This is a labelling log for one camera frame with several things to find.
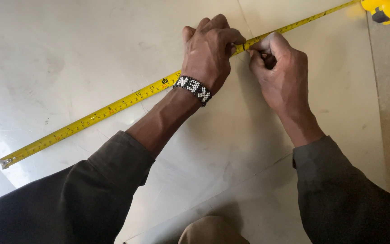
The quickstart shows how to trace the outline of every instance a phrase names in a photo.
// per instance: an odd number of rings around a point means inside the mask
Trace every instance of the sleeve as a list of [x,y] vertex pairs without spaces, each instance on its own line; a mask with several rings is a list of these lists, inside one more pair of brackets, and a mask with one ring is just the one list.
[[390,243],[390,193],[324,137],[295,148],[303,227],[315,243]]
[[154,161],[118,132],[89,159],[0,197],[0,243],[114,243]]

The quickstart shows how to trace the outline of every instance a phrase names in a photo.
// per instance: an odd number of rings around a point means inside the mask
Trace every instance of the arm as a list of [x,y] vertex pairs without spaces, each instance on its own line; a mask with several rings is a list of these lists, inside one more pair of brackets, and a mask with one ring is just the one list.
[[390,193],[353,167],[320,129],[308,104],[306,54],[273,33],[251,47],[250,69],[296,147],[299,208],[311,241],[390,243]]
[[[218,15],[185,27],[183,40],[181,74],[217,93],[230,73],[232,44],[245,38]],[[113,243],[155,158],[201,105],[174,88],[89,159],[0,197],[0,243]]]

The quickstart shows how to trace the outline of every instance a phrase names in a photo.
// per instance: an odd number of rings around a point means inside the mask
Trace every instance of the metal end hook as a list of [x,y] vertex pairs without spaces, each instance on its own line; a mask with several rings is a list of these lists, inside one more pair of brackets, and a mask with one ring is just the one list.
[[3,169],[7,169],[9,166],[7,166],[9,163],[11,163],[11,158],[8,158],[6,160],[0,160],[1,167]]

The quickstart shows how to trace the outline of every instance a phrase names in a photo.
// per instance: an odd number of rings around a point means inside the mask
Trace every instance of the khaki pants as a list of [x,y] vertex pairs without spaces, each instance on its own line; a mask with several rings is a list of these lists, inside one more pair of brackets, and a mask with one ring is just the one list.
[[179,244],[249,244],[238,231],[221,217],[207,216],[190,224]]

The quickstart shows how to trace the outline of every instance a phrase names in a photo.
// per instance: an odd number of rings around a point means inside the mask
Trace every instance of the centimeter markings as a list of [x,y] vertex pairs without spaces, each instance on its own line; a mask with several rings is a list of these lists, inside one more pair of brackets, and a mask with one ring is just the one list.
[[[329,10],[322,12],[322,13],[319,13],[319,14],[316,14],[312,17],[307,18],[307,19],[303,19],[303,20],[298,21],[296,23],[293,23],[291,25],[280,28],[276,31],[279,33],[285,33],[287,31],[295,29],[296,27],[305,25],[313,20],[319,19],[325,15],[331,14],[335,11],[338,11],[342,8],[350,6],[350,5],[357,3],[357,2],[360,2],[360,0],[353,0],[353,1],[350,1],[348,3],[339,5],[338,7],[329,9]],[[257,36],[255,38],[252,38],[252,39],[248,40],[243,45],[237,45],[236,46],[237,51],[234,55],[237,55],[239,53],[244,52],[251,45],[257,43],[258,41],[263,40],[266,36],[268,36],[272,32],[266,33],[266,34],[261,35],[261,36]],[[136,92],[134,92],[126,97],[123,97],[122,99],[120,99],[114,103],[111,103],[108,106],[101,108],[101,109],[93,112],[92,114],[89,114],[88,116],[85,116],[84,118],[79,119],[79,120],[71,123],[70,125],[67,125],[67,126],[49,134],[49,135],[47,135],[47,136],[29,144],[29,145],[1,158],[0,164],[1,164],[2,168],[7,169],[10,165],[13,165],[14,163],[17,163],[24,158],[27,158],[27,157],[29,157],[37,152],[40,152],[41,150],[43,150],[47,147],[50,147],[51,145],[65,139],[73,134],[76,134],[81,130],[86,129],[86,128],[94,125],[95,123],[98,123],[99,121],[104,120],[104,119],[120,112],[121,110],[124,110],[124,109],[150,97],[150,96],[153,96],[154,94],[157,94],[157,93],[165,90],[168,87],[171,87],[172,85],[174,85],[176,83],[178,77],[180,77],[180,71],[177,71],[177,72],[175,72],[175,73],[173,73],[173,74],[171,74],[171,75],[169,75],[161,80],[154,82],[153,84],[150,84],[149,86],[142,88],[139,91],[136,91]]]

